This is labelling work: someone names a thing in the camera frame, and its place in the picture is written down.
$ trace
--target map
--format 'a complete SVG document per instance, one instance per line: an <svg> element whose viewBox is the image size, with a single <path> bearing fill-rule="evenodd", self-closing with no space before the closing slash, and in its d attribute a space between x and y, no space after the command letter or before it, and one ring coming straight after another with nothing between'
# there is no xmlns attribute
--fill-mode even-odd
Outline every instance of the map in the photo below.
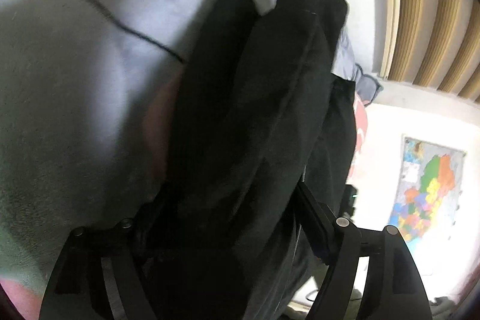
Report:
<svg viewBox="0 0 480 320"><path fill-rule="evenodd" d="M389 224L398 227L421 274L455 223L465 153L404 139L402 170Z"/></svg>

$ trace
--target black garment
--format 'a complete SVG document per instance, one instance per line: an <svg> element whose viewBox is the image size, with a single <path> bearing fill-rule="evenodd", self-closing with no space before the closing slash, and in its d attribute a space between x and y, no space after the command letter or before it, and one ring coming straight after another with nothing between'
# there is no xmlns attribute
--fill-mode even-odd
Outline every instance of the black garment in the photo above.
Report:
<svg viewBox="0 0 480 320"><path fill-rule="evenodd" d="M214 6L172 124L175 211L157 232L170 250L148 272L165 318L277 318L304 280L311 250L290 197L308 163L335 212L355 146L355 86L330 73L346 12L345 0L277 0L260 18L251 0Z"/></svg>

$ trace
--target black cable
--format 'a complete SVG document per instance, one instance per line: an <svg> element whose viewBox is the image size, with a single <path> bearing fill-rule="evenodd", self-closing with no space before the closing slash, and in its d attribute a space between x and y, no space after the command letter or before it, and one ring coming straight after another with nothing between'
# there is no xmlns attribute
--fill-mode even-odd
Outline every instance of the black cable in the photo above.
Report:
<svg viewBox="0 0 480 320"><path fill-rule="evenodd" d="M117 28L120 30L131 34L132 36L136 36L141 40L147 41L150 44L153 44L157 46L158 48L164 50L165 52L169 53L172 55L174 58L176 58L180 63L184 64L185 60L174 50L171 48L167 47L166 45L162 44L161 42L155 40L154 38L146 35L145 33L142 33L140 31L136 31L135 29L132 29L131 27L127 26L124 24L122 21L120 21L117 17L113 15L113 13L108 10L106 6L104 6L99 0L86 0L88 3L90 3L95 9L97 9L100 14L102 14L106 19L108 19L111 23L113 23Z"/></svg>

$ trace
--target metal screw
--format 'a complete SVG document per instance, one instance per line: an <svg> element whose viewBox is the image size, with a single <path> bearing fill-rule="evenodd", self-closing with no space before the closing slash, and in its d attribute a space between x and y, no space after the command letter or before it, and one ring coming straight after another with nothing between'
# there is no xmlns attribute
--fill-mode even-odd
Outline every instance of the metal screw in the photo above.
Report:
<svg viewBox="0 0 480 320"><path fill-rule="evenodd" d="M398 229L396 226L387 226L387 232L391 235L396 235L398 233Z"/></svg>
<svg viewBox="0 0 480 320"><path fill-rule="evenodd" d="M122 221L120 221L120 226L122 228L130 228L132 224L133 224L133 221L132 219L129 219L129 218L123 219Z"/></svg>
<svg viewBox="0 0 480 320"><path fill-rule="evenodd" d="M337 225L338 226L342 226L342 227L346 227L350 224L350 221L348 219L346 219L345 217L338 217L337 218Z"/></svg>
<svg viewBox="0 0 480 320"><path fill-rule="evenodd" d="M78 227L73 230L73 236L82 236L83 233L85 232L85 228L83 227Z"/></svg>

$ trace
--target colorful map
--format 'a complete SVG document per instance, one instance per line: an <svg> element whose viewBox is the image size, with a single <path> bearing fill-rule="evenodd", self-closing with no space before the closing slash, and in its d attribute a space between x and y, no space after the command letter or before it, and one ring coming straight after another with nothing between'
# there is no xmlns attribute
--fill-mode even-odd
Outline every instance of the colorful map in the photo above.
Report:
<svg viewBox="0 0 480 320"><path fill-rule="evenodd" d="M464 156L451 148L404 140L402 172L388 223L398 227L414 258L427 234L448 240L445 227L455 221ZM441 232L433 234L435 229Z"/></svg>

